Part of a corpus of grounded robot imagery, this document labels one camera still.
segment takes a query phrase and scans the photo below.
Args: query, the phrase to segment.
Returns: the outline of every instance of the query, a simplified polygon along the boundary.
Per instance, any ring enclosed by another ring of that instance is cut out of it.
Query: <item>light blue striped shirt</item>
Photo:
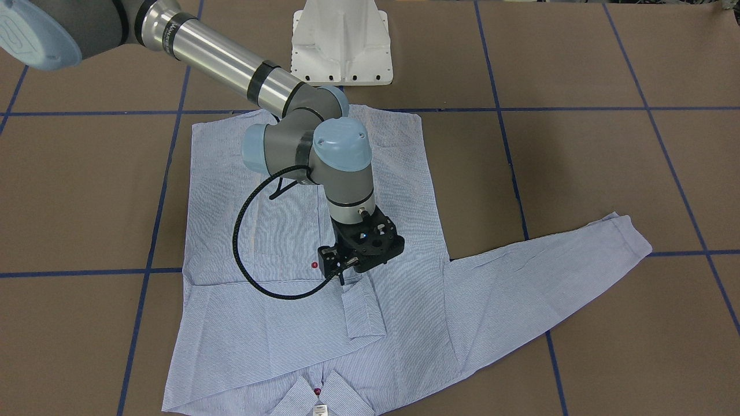
[[[188,415],[379,415],[469,377],[573,314],[652,249],[629,217],[450,261],[417,115],[352,106],[368,129],[377,203],[406,250],[317,294],[282,301],[245,282],[231,251],[243,200],[264,179],[240,139],[264,111],[193,126],[184,313],[163,410]],[[263,192],[240,233],[267,289],[299,293],[323,277],[316,248],[334,236],[320,187]],[[320,395],[314,389],[321,389]]]

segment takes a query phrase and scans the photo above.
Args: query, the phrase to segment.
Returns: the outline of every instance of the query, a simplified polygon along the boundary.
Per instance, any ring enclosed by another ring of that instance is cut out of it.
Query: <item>shirt tag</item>
[[[329,416],[329,408],[326,404],[317,404],[314,406],[314,416]]]

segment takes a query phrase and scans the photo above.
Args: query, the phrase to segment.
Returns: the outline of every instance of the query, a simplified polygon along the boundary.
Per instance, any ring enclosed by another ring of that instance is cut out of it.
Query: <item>grid line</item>
[[[710,255],[740,255],[740,249],[709,250]],[[676,252],[652,252],[648,257],[691,257],[705,256],[707,253],[701,250],[688,250]],[[10,278],[46,278],[46,277],[68,277],[68,276],[94,276],[94,275],[139,275],[143,273],[182,273],[182,267],[153,267],[151,269],[85,269],[85,270],[50,270],[45,272],[0,272],[0,279]]]
[[[204,0],[200,1],[198,5],[198,19],[203,14]],[[185,68],[185,76],[183,79],[182,90],[180,92],[180,102],[178,104],[178,113],[175,118],[175,126],[172,128],[172,139],[169,143],[169,152],[167,153],[167,163],[164,168],[164,177],[162,178],[162,190],[159,195],[159,204],[157,206],[157,215],[154,221],[154,227],[152,230],[152,244],[149,247],[149,256],[147,258],[147,272],[144,273],[144,279],[141,282],[141,293],[139,294],[138,307],[136,309],[136,319],[134,321],[134,329],[131,334],[131,344],[129,346],[129,355],[126,361],[126,370],[124,372],[124,379],[121,383],[121,396],[118,399],[118,411],[116,416],[123,416],[124,408],[126,406],[126,396],[128,394],[129,382],[131,380],[131,370],[133,368],[134,356],[136,353],[136,344],[138,342],[138,333],[141,328],[141,317],[144,314],[144,304],[147,299],[147,289],[149,288],[149,277],[151,275],[150,270],[154,262],[154,254],[157,247],[157,238],[159,236],[159,226],[162,219],[162,211],[164,209],[164,200],[167,196],[167,179],[169,175],[169,168],[172,166],[172,154],[175,151],[175,145],[178,140],[178,133],[180,131],[180,122],[183,116],[183,107],[185,106],[185,96],[187,94],[187,85],[190,79],[190,66]]]
[[[719,292],[722,296],[722,299],[724,300],[724,305],[727,307],[727,311],[730,313],[730,318],[732,318],[732,321],[735,325],[735,330],[737,331],[738,335],[740,335],[740,322],[738,322],[737,315],[735,314],[735,309],[733,308],[733,305],[730,302],[730,297],[727,296],[727,292],[724,290],[724,284],[722,284],[722,280],[719,277],[717,268],[714,266],[714,260],[712,260],[712,256],[707,246],[707,242],[704,240],[702,231],[699,229],[699,222],[696,220],[696,217],[693,214],[691,205],[689,205],[688,197],[686,196],[686,193],[684,192],[684,189],[681,186],[681,181],[679,180],[678,173],[676,172],[676,169],[673,166],[673,162],[670,160],[670,156],[668,155],[668,149],[665,146],[665,142],[663,142],[663,137],[661,136],[660,130],[658,129],[658,124],[655,122],[655,118],[653,117],[653,111],[648,106],[648,103],[647,103],[648,100],[645,98],[645,94],[642,91],[642,87],[640,87],[640,83],[637,79],[637,74],[635,74],[635,70],[632,67],[630,58],[627,55],[627,50],[625,49],[625,46],[622,43],[622,38],[619,36],[619,31],[616,29],[616,25],[614,24],[614,20],[611,18],[611,14],[609,13],[609,8],[606,6],[606,4],[602,4],[602,7],[604,9],[604,13],[606,13],[607,19],[609,20],[609,25],[611,25],[612,31],[614,31],[614,36],[616,37],[616,41],[619,44],[619,49],[622,51],[622,55],[625,58],[627,67],[630,70],[630,74],[632,75],[632,79],[635,81],[635,86],[637,87],[637,91],[640,94],[642,103],[645,105],[645,111],[647,112],[648,118],[650,118],[650,123],[653,125],[653,131],[655,132],[655,136],[657,137],[658,143],[660,144],[660,148],[663,152],[663,156],[665,157],[665,161],[668,165],[668,169],[670,170],[670,174],[673,176],[673,181],[676,182],[676,186],[679,189],[679,193],[681,194],[681,199],[683,200],[684,206],[686,207],[686,212],[689,215],[689,219],[691,220],[691,224],[694,227],[694,231],[696,231],[696,237],[699,239],[699,243],[702,245],[702,251],[704,253],[704,256],[707,258],[707,262],[709,263],[710,269],[712,270],[712,275],[714,277],[715,282],[717,283],[717,287],[719,288]]]
[[[21,76],[18,77],[16,88],[13,90],[13,96],[10,97],[10,102],[7,104],[7,110],[5,110],[5,113],[2,116],[2,121],[0,121],[0,135],[2,135],[3,130],[5,130],[5,124],[7,124],[7,120],[10,117],[11,112],[13,111],[13,105],[16,103],[16,99],[18,99],[18,93],[21,92],[21,85],[23,85],[23,80],[26,79],[27,73],[28,65],[23,67],[23,71],[21,71]]]
[[[545,111],[738,111],[740,107],[729,106],[701,106],[701,107],[407,107],[381,108],[379,110],[396,113],[516,113],[516,112],[545,112]],[[7,111],[0,113],[9,117],[45,117],[45,116],[91,116],[91,115],[175,115],[175,114],[244,114],[256,109],[210,109],[210,110],[119,110],[119,111]]]
[[[488,69],[488,77],[490,78],[490,81],[491,81],[491,92],[494,94],[494,104],[496,106],[496,114],[499,120],[499,128],[501,129],[501,139],[503,140],[504,151],[506,153],[506,161],[508,162],[509,168],[511,169],[511,185],[514,188],[514,196],[517,198],[517,203],[519,204],[519,215],[522,221],[522,233],[524,235],[524,239],[529,240],[529,231],[527,229],[527,220],[524,215],[524,206],[522,204],[522,198],[519,193],[519,185],[517,184],[517,174],[516,174],[516,171],[514,170],[514,162],[511,158],[511,151],[508,145],[508,137],[506,135],[506,127],[504,125],[503,112],[501,109],[501,104],[499,102],[499,94],[496,89],[496,80],[494,78],[494,70],[493,70],[493,67],[491,66],[491,58],[488,54],[488,43],[485,40],[485,32],[483,31],[483,22],[482,22],[482,19],[480,18],[480,8],[478,7],[477,0],[473,1],[473,6],[475,9],[475,18],[478,23],[480,41],[483,47],[483,55],[485,56],[485,64]],[[560,370],[557,364],[555,346],[553,345],[552,336],[549,330],[545,331],[545,338],[547,339],[547,342],[548,342],[548,351],[550,353],[550,362],[553,367],[553,376],[555,377],[555,386],[557,388],[558,398],[560,400],[560,408],[562,410],[563,416],[568,416],[568,405],[565,401],[565,391],[562,388],[562,380],[560,379]]]

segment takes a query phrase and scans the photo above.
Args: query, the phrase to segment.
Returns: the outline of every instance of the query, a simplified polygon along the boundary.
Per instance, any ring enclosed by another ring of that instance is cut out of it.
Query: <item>brown floor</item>
[[[656,250],[547,336],[392,414],[740,415],[731,13],[377,3],[394,83],[346,92],[421,114],[452,256],[613,210]],[[207,0],[203,21],[289,67],[302,5]],[[139,46],[57,73],[0,53],[0,68],[0,415],[159,415],[182,306],[189,127],[254,107]]]

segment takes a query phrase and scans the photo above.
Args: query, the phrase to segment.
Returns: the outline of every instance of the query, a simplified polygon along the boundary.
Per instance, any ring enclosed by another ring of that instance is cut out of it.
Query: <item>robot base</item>
[[[308,0],[292,43],[291,74],[311,85],[393,81],[388,15],[373,0]]]

